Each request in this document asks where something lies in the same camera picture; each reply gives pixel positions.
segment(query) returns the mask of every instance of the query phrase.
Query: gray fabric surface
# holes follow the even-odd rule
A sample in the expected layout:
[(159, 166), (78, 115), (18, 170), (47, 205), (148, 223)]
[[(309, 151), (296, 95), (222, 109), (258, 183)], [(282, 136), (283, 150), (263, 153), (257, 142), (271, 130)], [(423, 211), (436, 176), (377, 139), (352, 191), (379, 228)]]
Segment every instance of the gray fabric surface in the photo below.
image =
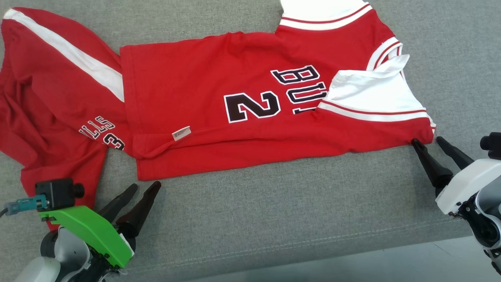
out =
[[(501, 131), (498, 0), (374, 0), (372, 5), (411, 54), (407, 80), (438, 133), (473, 158), (485, 157), (480, 138)], [(239, 30), (272, 32), (282, 12), (278, 1), (268, 0), (6, 0), (0, 11), (14, 6), (77, 20), (115, 51), (126, 44)], [(436, 144), (428, 147), (458, 170)], [(2, 202), (25, 195), (20, 169), (0, 155)], [(97, 208), (136, 181), (134, 160), (110, 150)], [(141, 191), (149, 185), (139, 184)], [(470, 234), (465, 222), (441, 214), (412, 147), (162, 184), (137, 238), (130, 274), (119, 281), (179, 281)], [(24, 213), (2, 218), (0, 230), (0, 281), (10, 281), (39, 254), (47, 228), (35, 213)]]

